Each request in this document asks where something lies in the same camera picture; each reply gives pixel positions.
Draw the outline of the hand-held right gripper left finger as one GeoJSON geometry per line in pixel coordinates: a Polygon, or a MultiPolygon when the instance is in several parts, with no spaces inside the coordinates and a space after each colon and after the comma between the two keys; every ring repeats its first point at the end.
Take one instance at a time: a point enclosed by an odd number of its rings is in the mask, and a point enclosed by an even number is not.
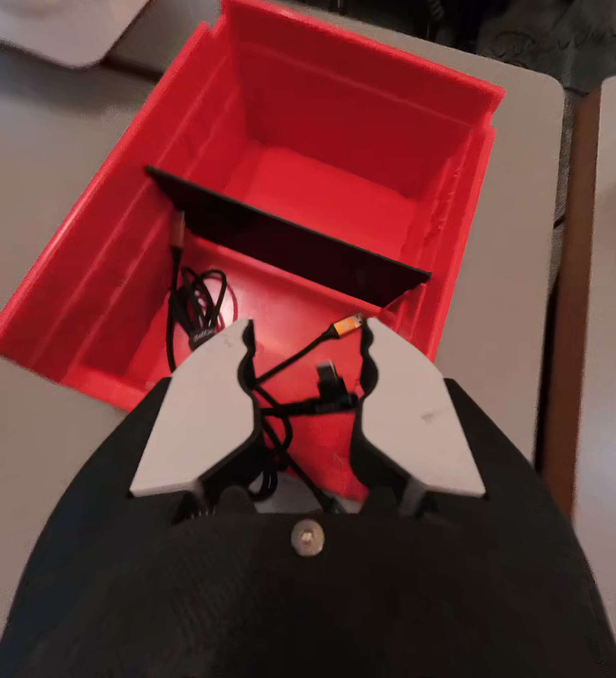
{"type": "Polygon", "coordinates": [[[130,485],[136,497],[190,491],[211,498],[233,465],[262,444],[252,393],[254,322],[235,321],[172,374],[130,485]]]}

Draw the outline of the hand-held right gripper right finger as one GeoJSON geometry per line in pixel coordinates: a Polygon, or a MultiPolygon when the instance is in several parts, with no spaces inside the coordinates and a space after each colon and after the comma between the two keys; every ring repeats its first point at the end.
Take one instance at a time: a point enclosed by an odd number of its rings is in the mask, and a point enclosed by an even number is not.
{"type": "Polygon", "coordinates": [[[378,319],[362,326],[360,386],[350,465],[369,489],[391,484],[398,498],[426,489],[486,493],[444,377],[435,364],[378,319]]]}

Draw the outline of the red plastic bin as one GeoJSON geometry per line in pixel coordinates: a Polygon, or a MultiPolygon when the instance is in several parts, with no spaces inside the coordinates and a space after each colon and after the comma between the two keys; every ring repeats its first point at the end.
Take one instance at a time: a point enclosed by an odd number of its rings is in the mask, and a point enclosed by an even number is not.
{"type": "Polygon", "coordinates": [[[0,355],[134,410],[166,357],[170,226],[152,165],[253,208],[431,273],[386,307],[185,232],[182,265],[223,270],[226,327],[254,322],[262,444],[275,464],[363,499],[351,468],[362,326],[378,319],[432,362],[504,91],[261,1],[224,1],[200,26],[0,314],[0,355]]]}

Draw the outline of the white desk with wooden edge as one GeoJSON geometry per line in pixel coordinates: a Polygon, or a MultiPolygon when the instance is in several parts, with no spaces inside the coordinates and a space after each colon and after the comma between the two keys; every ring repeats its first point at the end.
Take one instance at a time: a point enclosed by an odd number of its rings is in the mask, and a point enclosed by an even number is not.
{"type": "Polygon", "coordinates": [[[543,477],[616,637],[616,76],[573,113],[543,477]]]}

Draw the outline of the black bin divider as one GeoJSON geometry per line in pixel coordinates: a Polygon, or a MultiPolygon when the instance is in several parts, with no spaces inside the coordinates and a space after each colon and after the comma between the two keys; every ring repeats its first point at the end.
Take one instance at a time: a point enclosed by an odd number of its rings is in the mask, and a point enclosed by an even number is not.
{"type": "Polygon", "coordinates": [[[185,215],[194,236],[386,307],[431,280],[431,273],[253,208],[175,174],[147,165],[146,174],[185,215]]]}

